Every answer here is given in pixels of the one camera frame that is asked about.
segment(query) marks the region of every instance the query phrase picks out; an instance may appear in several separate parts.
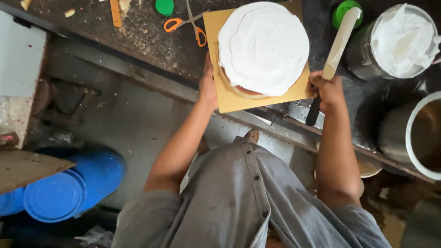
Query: person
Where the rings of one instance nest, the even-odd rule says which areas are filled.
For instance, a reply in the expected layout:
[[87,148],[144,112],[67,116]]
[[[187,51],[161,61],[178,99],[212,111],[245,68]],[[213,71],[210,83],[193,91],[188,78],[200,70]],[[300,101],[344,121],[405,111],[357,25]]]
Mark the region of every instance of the person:
[[[120,212],[112,247],[389,248],[373,216],[360,206],[360,172],[341,78],[325,82],[321,74],[309,76],[325,114],[317,197],[281,159],[257,145],[258,132],[191,164],[218,108],[207,54],[199,99],[153,163],[144,194]],[[188,185],[179,193],[189,167]]]

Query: cardboard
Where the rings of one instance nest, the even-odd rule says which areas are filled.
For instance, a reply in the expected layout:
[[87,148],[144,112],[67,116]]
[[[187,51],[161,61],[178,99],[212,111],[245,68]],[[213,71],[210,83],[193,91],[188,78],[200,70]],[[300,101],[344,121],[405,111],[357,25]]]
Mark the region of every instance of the cardboard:
[[[296,15],[301,22],[303,21],[300,0],[281,3],[281,5],[285,6],[285,8],[288,9],[292,14]],[[308,76],[310,74],[308,62],[306,62],[305,68],[303,69],[303,72],[300,75],[299,79],[282,96],[261,100],[243,98],[228,89],[227,86],[225,86],[225,83],[222,81],[222,78],[219,74],[221,68],[218,65],[219,58],[217,57],[217,34],[234,10],[235,9],[211,11],[205,12],[203,15],[205,23],[205,34],[207,35],[208,50],[210,52],[211,63],[213,63],[214,66],[213,77],[216,84],[219,112],[227,113],[242,109],[250,109],[265,105],[308,98],[306,94]]]

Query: floor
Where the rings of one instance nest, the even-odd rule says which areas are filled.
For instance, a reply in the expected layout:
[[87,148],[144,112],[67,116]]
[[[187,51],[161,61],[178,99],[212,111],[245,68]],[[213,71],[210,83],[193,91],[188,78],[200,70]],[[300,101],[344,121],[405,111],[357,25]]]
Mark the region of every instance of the floor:
[[[67,128],[76,138],[103,144],[124,157],[127,163],[125,179],[116,192],[100,203],[121,209],[142,193],[153,161],[180,127],[191,105],[148,91],[61,51],[52,51],[48,60],[50,75],[102,91],[101,96],[84,106],[84,124]],[[213,115],[205,136],[213,149],[232,142],[237,135],[244,136],[249,130],[245,125]],[[258,144],[290,165],[312,192],[315,154],[263,133]]]

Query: green lid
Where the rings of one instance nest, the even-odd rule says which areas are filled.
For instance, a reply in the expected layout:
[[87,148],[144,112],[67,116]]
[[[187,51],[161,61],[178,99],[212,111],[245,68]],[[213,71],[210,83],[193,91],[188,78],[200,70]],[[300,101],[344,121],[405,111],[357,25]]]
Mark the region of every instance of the green lid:
[[334,14],[332,15],[332,23],[334,24],[334,27],[339,29],[341,21],[343,20],[344,14],[353,7],[358,7],[362,12],[360,14],[360,18],[357,19],[355,22],[354,28],[360,26],[361,22],[363,21],[363,10],[361,9],[360,4],[358,4],[355,1],[344,1],[342,2],[337,9],[335,9]]
[[173,0],[156,0],[156,10],[165,16],[171,16],[174,8]]

